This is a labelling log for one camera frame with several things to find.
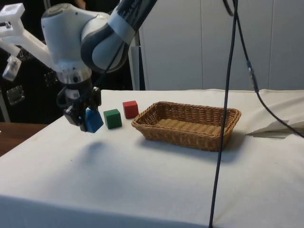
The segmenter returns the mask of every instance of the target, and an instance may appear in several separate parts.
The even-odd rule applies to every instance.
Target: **red cube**
[[[123,110],[126,119],[135,118],[138,115],[138,105],[136,101],[123,102]]]

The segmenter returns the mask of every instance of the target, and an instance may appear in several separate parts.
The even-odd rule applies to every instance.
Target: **white table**
[[[261,95],[289,123],[303,124],[304,92]],[[218,154],[145,140],[122,102],[137,100],[143,111],[157,101],[222,106],[223,97],[103,91],[100,111],[118,108],[122,128],[89,134],[60,118],[0,158],[0,227],[207,227]],[[231,92],[228,105],[242,117],[222,157],[215,227],[302,227],[304,140],[245,136],[279,126],[252,92]]]

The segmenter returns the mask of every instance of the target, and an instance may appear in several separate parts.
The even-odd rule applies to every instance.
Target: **woven basket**
[[[139,114],[132,126],[148,140],[217,152],[223,112],[223,108],[158,102]],[[240,117],[239,110],[228,109],[224,147]]]

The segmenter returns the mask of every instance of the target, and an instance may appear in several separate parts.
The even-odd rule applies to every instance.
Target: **black cable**
[[[110,67],[112,66],[113,62],[115,61],[115,59],[116,59],[118,53],[120,52],[121,48],[123,47],[123,45],[124,45],[124,43],[122,42],[121,45],[120,45],[120,47],[118,48],[117,52],[115,53],[113,59],[111,60],[110,64],[109,64],[108,67],[104,70],[103,74],[98,78],[98,80],[94,83],[94,86],[93,86],[93,87],[99,87],[99,86],[100,86],[99,84],[102,82],[103,78],[106,76],[106,73],[109,71]],[[80,97],[78,97],[77,99],[75,99],[75,100],[73,100],[73,101],[71,101],[71,102],[69,102],[69,103],[61,104],[59,100],[60,100],[60,98],[62,97],[62,95],[64,94],[64,92],[65,92],[66,89],[67,89],[66,87],[63,87],[63,89],[57,94],[56,103],[57,103],[57,106],[58,106],[59,108],[69,107],[69,106],[71,106],[71,105],[73,105],[73,104],[75,104],[75,103],[77,103],[77,102],[79,102],[79,101],[81,101],[81,100],[87,99],[88,96],[89,96],[90,93],[91,93],[91,90],[88,89],[87,91],[85,91],[85,92],[84,92]]]
[[[232,12],[232,10],[231,10],[231,8],[230,8],[229,3],[227,2],[227,0],[223,0],[223,3],[224,3],[224,6],[225,6],[225,8],[227,10],[227,13],[230,16],[233,16],[233,12]]]
[[[230,54],[229,54],[229,61],[228,61],[228,68],[227,68],[227,77],[226,77],[224,113],[223,113],[222,127],[221,127],[221,132],[220,132],[220,150],[219,150],[219,153],[218,153],[218,163],[217,163],[217,169],[216,169],[215,179],[214,179],[209,228],[213,227],[215,198],[216,198],[217,188],[218,188],[219,168],[220,168],[220,162],[221,162],[222,152],[223,152],[224,132],[225,132],[225,125],[226,125],[226,118],[227,118],[230,72],[231,72],[232,58],[233,58],[233,52],[234,52],[234,44],[235,44],[235,38],[236,38],[238,0],[234,0],[234,1],[235,1],[235,6],[234,6],[234,12],[235,13],[234,13],[234,17],[233,17],[232,39],[231,39]]]
[[[260,96],[260,93],[259,93],[259,88],[258,88],[258,85],[257,85],[257,77],[255,75],[255,72],[251,66],[251,63],[250,63],[250,60],[249,60],[249,57],[248,57],[248,53],[247,53],[247,49],[246,49],[246,45],[245,45],[245,41],[244,41],[244,37],[243,37],[243,32],[242,32],[242,27],[241,27],[241,23],[240,23],[240,19],[239,19],[239,16],[238,16],[238,12],[236,12],[236,15],[237,15],[237,25],[238,25],[238,31],[239,31],[239,35],[240,35],[240,38],[241,38],[241,43],[242,43],[242,47],[243,47],[243,50],[244,50],[244,54],[245,54],[245,58],[246,58],[246,61],[247,61],[247,67],[249,69],[249,72],[250,72],[250,75],[251,75],[251,80],[252,80],[252,83],[253,83],[253,88],[254,88],[254,91],[260,101],[260,103],[262,104],[262,106],[278,121],[280,122],[282,125],[284,125],[285,127],[287,127],[289,130],[291,130],[292,132],[294,132],[295,134],[301,136],[302,138],[304,138],[304,135],[299,133],[296,129],[294,129],[293,127],[291,127],[290,125],[286,124],[283,120],[281,120],[279,117],[277,117],[268,107],[267,105],[264,103],[263,99],[261,98]]]

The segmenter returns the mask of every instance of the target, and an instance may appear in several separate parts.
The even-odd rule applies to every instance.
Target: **white wall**
[[[259,87],[304,89],[304,1],[240,0],[239,14]],[[231,32],[222,0],[158,0],[140,30],[147,89],[223,89]],[[252,90],[238,34],[231,73]]]

